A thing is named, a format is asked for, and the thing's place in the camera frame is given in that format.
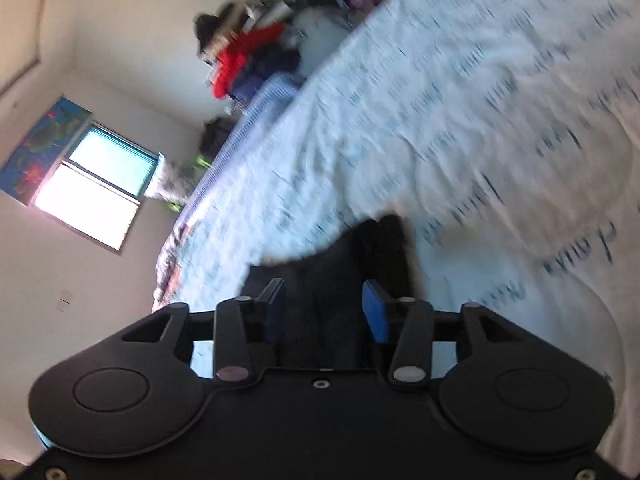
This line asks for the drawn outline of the green chair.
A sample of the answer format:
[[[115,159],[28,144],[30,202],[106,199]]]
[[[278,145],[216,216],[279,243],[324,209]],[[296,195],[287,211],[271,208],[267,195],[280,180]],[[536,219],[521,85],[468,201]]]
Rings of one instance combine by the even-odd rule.
[[[210,161],[200,154],[185,162],[170,160],[166,164],[164,192],[170,210],[183,208],[209,168]]]

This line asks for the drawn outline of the pile of clothes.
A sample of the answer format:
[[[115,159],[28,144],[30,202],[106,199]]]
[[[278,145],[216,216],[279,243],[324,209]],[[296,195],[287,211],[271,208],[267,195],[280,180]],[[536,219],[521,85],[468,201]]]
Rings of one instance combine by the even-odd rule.
[[[349,32],[384,0],[230,0],[193,20],[198,58],[216,100],[248,104],[276,73],[296,74],[310,22],[325,18]]]

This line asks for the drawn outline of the light blue script bedsheet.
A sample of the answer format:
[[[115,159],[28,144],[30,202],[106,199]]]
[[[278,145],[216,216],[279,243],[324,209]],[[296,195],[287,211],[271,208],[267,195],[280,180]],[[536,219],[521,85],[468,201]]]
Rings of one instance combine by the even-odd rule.
[[[639,0],[385,0],[274,123],[242,125],[158,257],[157,307],[363,219],[408,224],[418,291],[598,370],[601,455],[639,472]]]

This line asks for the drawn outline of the colourful curtain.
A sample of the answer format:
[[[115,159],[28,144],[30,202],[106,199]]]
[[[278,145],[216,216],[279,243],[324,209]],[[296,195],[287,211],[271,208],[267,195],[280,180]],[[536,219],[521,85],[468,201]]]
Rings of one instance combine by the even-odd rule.
[[[91,112],[61,96],[6,159],[1,168],[2,191],[29,206],[44,179],[91,117]]]

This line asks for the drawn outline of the black bag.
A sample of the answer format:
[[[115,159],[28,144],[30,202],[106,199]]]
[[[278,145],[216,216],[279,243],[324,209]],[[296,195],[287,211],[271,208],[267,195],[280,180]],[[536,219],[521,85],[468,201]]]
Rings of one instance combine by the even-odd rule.
[[[204,124],[198,152],[210,162],[227,142],[238,120],[233,116],[219,116]]]

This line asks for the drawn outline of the black pants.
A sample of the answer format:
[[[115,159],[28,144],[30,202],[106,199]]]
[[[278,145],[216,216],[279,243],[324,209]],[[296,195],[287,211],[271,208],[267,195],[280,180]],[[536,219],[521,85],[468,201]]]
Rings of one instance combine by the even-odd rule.
[[[354,370],[372,361],[371,336],[362,310],[362,286],[375,281],[390,296],[413,294],[401,218],[388,214],[344,232],[322,252],[274,266],[253,266],[241,294],[257,297],[275,278],[285,302],[274,330],[247,327],[258,370]]]

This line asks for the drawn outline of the floral pillow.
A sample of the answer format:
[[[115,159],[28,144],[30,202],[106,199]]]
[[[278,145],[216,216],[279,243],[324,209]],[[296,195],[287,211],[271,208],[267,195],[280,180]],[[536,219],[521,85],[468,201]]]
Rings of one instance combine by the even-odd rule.
[[[157,165],[143,196],[183,206],[198,186],[202,174],[202,167],[194,162],[176,162],[159,154]]]

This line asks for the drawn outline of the wall switch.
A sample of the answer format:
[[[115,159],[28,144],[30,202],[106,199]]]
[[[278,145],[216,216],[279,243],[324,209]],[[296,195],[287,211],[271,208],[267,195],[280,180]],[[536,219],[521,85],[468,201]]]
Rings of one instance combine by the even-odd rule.
[[[60,312],[64,312],[70,307],[72,300],[73,300],[73,293],[68,289],[63,289],[62,292],[60,292],[60,296],[58,296],[58,302],[56,303],[56,308]]]

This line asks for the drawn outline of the purple blue blanket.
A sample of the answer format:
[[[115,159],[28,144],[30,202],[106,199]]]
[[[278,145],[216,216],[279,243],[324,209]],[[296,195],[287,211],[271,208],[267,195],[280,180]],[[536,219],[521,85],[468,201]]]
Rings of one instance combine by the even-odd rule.
[[[244,110],[241,119],[182,208],[176,226],[190,222],[218,180],[233,166],[242,162],[254,145],[267,135],[295,100],[304,82],[305,79],[301,76],[287,73],[277,73],[267,80]]]

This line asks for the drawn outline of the window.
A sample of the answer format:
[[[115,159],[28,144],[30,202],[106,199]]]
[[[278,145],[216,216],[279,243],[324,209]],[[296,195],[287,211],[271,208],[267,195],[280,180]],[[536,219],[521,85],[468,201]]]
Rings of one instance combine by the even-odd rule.
[[[118,254],[163,156],[93,122],[40,185],[34,206]]]

